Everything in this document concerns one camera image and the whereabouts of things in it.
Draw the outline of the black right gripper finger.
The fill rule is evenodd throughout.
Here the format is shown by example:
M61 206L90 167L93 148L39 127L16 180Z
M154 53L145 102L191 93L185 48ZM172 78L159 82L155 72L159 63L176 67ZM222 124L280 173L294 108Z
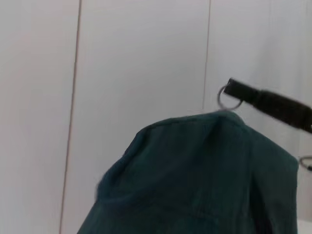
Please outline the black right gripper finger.
M312 108L280 94L253 88L247 84L230 78L223 93L246 102L255 109L305 132L312 132Z

